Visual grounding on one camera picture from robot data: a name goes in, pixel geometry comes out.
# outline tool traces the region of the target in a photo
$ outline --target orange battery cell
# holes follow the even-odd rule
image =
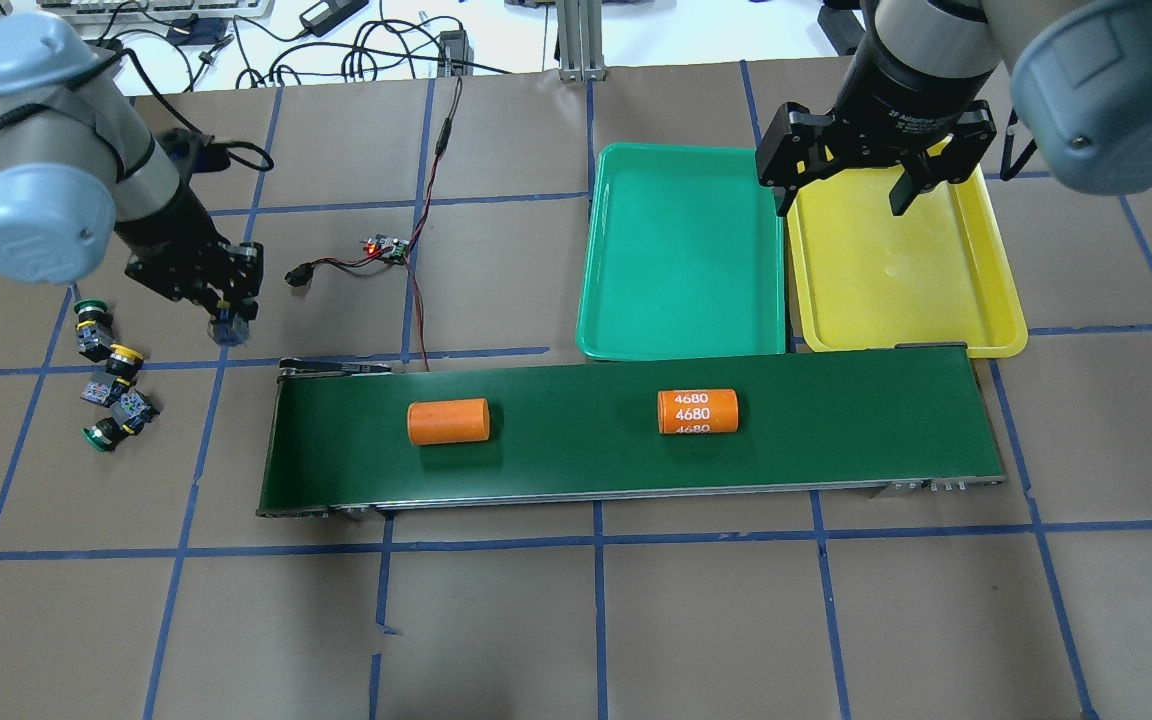
[[[740,425],[736,391],[662,389],[657,395],[660,434],[733,433]]]
[[[485,397],[412,402],[407,407],[407,438],[412,445],[483,442],[491,435]]]

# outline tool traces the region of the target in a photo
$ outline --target teal plastic tray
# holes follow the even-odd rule
[[[596,361],[785,353],[785,229],[753,150],[602,151],[576,346]]]

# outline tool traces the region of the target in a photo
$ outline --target white surface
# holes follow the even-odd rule
[[[274,10],[260,20],[271,31],[291,37],[300,32],[297,20],[312,0],[275,0]],[[604,58],[609,67],[614,65],[691,65],[719,63],[727,60],[764,60],[772,58],[812,58],[832,55],[824,32],[814,23],[819,0],[768,0],[750,3],[740,0],[653,0],[644,5],[605,5],[602,8]],[[35,8],[31,0],[17,3],[17,12]],[[454,15],[465,23],[475,61],[492,65],[509,73],[538,73],[558,67],[553,59],[556,41],[558,14],[550,9],[518,8],[503,0],[388,0],[385,17],[406,18],[420,22],[420,13],[430,17]],[[305,40],[353,41],[357,28],[366,20],[379,17],[379,3],[371,1],[366,8],[335,29],[328,37],[308,37]],[[161,31],[152,24],[122,24],[119,29],[141,26]],[[452,29],[454,23],[438,20],[431,23],[431,33],[440,29]],[[259,73],[270,68],[271,61],[294,44],[275,41],[260,29],[238,23],[243,46],[252,67]],[[99,29],[84,29],[83,35],[99,35]],[[420,37],[408,33],[408,38]],[[410,43],[419,45],[420,40]],[[136,50],[147,71],[160,90],[177,92],[184,90],[188,78],[180,55],[159,38],[134,35],[124,38],[127,45]],[[369,46],[376,50],[401,51],[397,38],[376,31]],[[197,68],[198,53],[205,46],[185,47],[191,65]],[[298,50],[287,63],[298,73],[339,73],[340,59],[347,50],[340,47],[311,47]],[[384,59],[376,56],[381,65]],[[233,41],[221,50],[214,67],[209,68],[197,83],[197,90],[228,90],[234,88],[243,61],[238,45]],[[434,71],[431,61],[417,61],[417,77],[430,77]],[[402,67],[380,73],[380,78],[411,77],[411,69]],[[302,76],[306,85],[320,82],[342,82],[339,77],[320,78]],[[294,82],[288,76],[288,82]],[[119,74],[118,84],[128,94],[145,94],[146,90],[131,68]]]

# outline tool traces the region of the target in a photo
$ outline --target keyboard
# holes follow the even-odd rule
[[[38,9],[60,15],[73,26],[105,26],[120,5],[122,0],[40,0]],[[198,18],[232,18],[234,15],[262,18],[273,6],[274,0],[141,0],[141,8],[164,22],[189,18],[194,14]],[[118,14],[114,26],[146,22],[145,14],[137,10],[136,5],[128,3]]]

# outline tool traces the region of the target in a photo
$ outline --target yellow tray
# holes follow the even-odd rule
[[[805,185],[786,218],[803,338],[816,351],[967,342],[1010,357],[1029,340],[980,169],[893,218],[900,168]]]

